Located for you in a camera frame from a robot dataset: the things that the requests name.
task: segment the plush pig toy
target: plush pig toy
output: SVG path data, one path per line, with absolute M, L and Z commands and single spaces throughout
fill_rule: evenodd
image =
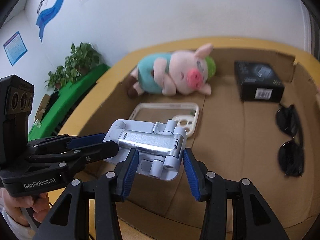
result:
M 215 62 L 209 57 L 212 49 L 206 44 L 196 52 L 177 50 L 146 56 L 124 81 L 128 96 L 135 98 L 144 92 L 172 96 L 177 91 L 183 95 L 194 91 L 210 95 L 206 81 L 216 72 Z

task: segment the barcode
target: barcode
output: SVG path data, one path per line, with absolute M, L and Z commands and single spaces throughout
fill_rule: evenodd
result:
M 271 93 L 272 93 L 272 89 L 257 88 L 254 99 L 269 100 L 271 97 Z

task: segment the green hat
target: green hat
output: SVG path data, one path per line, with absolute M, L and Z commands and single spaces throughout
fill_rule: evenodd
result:
M 209 80 L 216 73 L 216 64 L 213 58 L 211 57 L 206 57 L 205 61 L 207 62 L 207 66 L 208 66 L 208 80 Z

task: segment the sunglasses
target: sunglasses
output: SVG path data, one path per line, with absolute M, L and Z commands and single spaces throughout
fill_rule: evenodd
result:
M 300 118 L 294 105 L 285 107 L 279 104 L 279 106 L 280 109 L 276 113 L 276 124 L 292 139 L 280 147 L 278 161 L 281 170 L 286 175 L 300 177 L 304 169 L 303 133 Z

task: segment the sunglasses lens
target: sunglasses lens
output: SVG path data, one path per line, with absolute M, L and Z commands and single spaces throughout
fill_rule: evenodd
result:
M 303 173 L 303 150 L 294 141 L 286 142 L 280 147 L 278 160 L 285 174 L 300 176 Z
M 276 123 L 282 132 L 291 137 L 298 132 L 297 120 L 292 107 L 281 107 L 276 113 Z

